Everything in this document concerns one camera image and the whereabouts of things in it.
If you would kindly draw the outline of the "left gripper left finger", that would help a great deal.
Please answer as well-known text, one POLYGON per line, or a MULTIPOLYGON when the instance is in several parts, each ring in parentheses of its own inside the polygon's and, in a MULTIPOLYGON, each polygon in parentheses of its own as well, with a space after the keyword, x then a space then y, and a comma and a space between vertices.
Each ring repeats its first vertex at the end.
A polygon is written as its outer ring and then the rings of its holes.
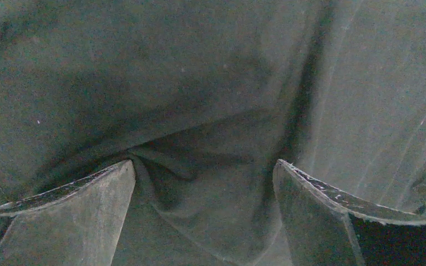
POLYGON ((131 161, 0 206, 0 265, 111 265, 135 187, 131 161))

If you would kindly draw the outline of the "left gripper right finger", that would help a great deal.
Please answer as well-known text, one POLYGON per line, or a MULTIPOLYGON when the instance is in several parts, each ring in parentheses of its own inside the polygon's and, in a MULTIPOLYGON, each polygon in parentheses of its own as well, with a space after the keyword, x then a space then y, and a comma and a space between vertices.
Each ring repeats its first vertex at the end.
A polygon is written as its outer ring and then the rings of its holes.
POLYGON ((426 185, 416 213, 368 202, 278 160, 275 195, 294 265, 426 265, 426 185))

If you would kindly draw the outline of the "black t shirt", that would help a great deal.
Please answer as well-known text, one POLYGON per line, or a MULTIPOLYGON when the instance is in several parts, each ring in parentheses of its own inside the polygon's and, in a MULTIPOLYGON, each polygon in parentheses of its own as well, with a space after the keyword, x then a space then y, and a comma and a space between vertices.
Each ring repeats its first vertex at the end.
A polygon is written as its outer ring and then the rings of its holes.
POLYGON ((294 265, 278 160, 416 213, 426 1, 0 1, 0 206, 127 160, 111 265, 294 265))

